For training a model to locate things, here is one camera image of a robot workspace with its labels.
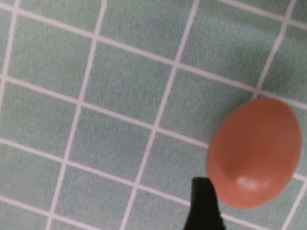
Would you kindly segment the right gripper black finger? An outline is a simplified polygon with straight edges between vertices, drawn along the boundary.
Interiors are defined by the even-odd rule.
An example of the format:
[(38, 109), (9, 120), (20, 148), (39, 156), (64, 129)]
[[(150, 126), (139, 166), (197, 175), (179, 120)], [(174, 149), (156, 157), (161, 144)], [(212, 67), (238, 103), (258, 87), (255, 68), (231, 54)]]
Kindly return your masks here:
[(207, 177), (194, 177), (189, 214), (184, 230), (225, 230), (214, 185)]

